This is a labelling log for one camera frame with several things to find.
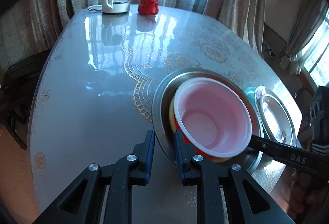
wall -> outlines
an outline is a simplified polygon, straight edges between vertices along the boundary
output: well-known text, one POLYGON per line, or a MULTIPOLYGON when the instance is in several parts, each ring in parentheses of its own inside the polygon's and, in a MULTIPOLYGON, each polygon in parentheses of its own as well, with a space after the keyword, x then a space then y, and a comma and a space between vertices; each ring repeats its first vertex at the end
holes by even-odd
POLYGON ((289 40, 299 5, 300 0, 265 0, 265 23, 285 41, 289 40))

glossy tabletop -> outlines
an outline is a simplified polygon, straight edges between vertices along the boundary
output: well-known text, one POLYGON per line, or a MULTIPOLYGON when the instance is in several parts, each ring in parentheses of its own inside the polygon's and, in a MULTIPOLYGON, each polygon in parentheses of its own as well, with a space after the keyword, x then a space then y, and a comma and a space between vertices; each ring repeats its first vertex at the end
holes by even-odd
MULTIPOLYGON (((213 70, 238 85, 264 85, 282 100, 298 133, 301 113, 261 57, 213 18, 137 6, 121 15, 86 9, 59 37, 39 80, 29 123, 29 154, 43 211, 90 163, 115 163, 152 129, 151 107, 161 80, 180 68, 213 70)), ((284 165, 261 163, 253 173, 270 192, 284 165)), ((180 184, 156 142, 147 187, 133 187, 133 223, 195 223, 196 188, 180 184)))

screw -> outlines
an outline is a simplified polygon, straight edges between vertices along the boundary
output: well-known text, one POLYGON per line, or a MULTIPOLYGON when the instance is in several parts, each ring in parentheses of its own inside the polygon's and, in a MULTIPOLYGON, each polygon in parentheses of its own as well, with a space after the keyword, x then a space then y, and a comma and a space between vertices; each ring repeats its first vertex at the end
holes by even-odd
POLYGON ((200 161, 203 160, 203 156, 197 154, 197 155, 194 155, 194 156, 193 156, 193 159, 194 159, 194 161, 200 162, 200 161))
POLYGON ((238 164, 233 164, 231 167, 234 171, 240 171, 241 170, 241 166, 238 165, 238 164))
POLYGON ((98 169, 98 164, 91 164, 91 165, 88 166, 88 169, 90 171, 95 171, 95 170, 98 169))
POLYGON ((137 159, 137 156, 134 154, 130 154, 127 156, 127 160, 130 162, 135 161, 136 159, 137 159))

metal basin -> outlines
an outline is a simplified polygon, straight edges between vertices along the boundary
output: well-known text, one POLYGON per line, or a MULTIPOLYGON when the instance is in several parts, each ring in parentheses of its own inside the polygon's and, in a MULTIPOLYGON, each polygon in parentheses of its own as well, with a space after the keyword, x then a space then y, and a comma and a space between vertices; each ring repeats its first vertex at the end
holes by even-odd
MULTIPOLYGON (((260 118, 246 95, 238 86, 229 81, 227 78, 219 75, 218 73, 209 70, 201 68, 186 68, 177 70, 165 77, 159 84, 155 92, 152 104, 152 122, 157 140, 164 153, 175 166, 177 166, 177 164, 174 148, 174 133, 169 124, 169 104, 177 88, 184 81, 195 77, 212 78, 230 87, 244 102, 250 114, 253 134, 264 138, 263 126, 261 124, 260 118)), ((243 166, 243 168, 246 169, 248 173, 252 174, 258 166, 262 158, 262 154, 262 152, 258 152, 254 149, 246 148, 243 153, 220 164, 228 166, 232 163, 238 163, 243 166)))

finger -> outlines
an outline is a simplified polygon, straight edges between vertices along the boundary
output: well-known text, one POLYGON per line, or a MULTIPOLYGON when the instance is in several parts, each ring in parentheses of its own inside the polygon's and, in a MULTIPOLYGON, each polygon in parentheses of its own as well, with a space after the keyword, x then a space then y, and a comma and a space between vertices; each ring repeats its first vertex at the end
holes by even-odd
POLYGON ((291 180, 294 183, 297 183, 299 180, 299 173, 297 171, 295 171, 292 175, 291 175, 291 180))
POLYGON ((294 219, 297 217, 297 214, 296 214, 294 211, 290 210, 290 209, 288 209, 287 215, 288 215, 292 220, 294 220, 294 219))
POLYGON ((320 190, 312 191, 306 198, 308 204, 319 204, 322 203, 326 194, 328 192, 328 187, 324 187, 320 190))
POLYGON ((304 211, 304 206, 301 202, 296 201, 293 198, 289 200, 289 210, 292 210, 296 214, 300 214, 304 211))
POLYGON ((305 200, 305 191, 296 183, 293 183, 290 188, 290 196, 298 202, 305 200))

